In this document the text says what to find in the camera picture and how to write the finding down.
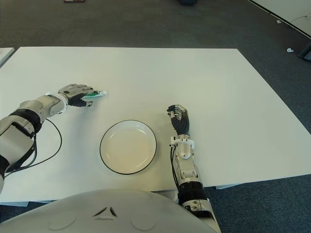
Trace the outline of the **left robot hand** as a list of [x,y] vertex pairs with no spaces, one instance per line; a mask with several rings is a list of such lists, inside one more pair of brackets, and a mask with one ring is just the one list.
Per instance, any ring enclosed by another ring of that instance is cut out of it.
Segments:
[[92,101],[84,101],[82,98],[87,95],[97,94],[92,87],[84,84],[69,84],[58,90],[58,94],[63,95],[68,105],[74,107],[89,107],[93,104]]

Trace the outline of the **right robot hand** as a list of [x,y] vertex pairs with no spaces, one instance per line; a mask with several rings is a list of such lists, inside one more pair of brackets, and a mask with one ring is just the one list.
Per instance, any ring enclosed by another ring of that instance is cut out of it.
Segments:
[[171,105],[167,113],[177,135],[190,135],[190,121],[185,107],[180,104]]

